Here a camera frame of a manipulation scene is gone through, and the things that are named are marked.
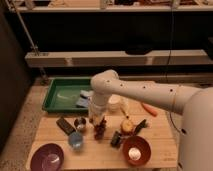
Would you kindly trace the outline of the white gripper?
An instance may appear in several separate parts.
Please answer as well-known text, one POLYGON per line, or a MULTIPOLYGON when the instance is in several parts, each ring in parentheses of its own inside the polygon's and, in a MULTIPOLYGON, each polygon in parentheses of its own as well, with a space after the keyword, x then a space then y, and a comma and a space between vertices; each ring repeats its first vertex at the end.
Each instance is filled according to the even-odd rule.
POLYGON ((105 111, 106 111, 105 107, 98 106, 94 104, 92 101, 90 101, 88 107, 89 122, 92 123, 94 126, 99 125, 104 119, 105 111))

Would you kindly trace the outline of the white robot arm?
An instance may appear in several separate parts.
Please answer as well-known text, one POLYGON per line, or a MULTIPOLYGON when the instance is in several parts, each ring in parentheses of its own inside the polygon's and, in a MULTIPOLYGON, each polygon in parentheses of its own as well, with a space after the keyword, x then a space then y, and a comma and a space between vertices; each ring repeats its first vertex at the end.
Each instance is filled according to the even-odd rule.
POLYGON ((114 70, 91 78, 89 118, 104 118, 109 98, 120 95, 182 116, 178 164, 181 171, 213 171, 213 87, 124 81, 114 70))

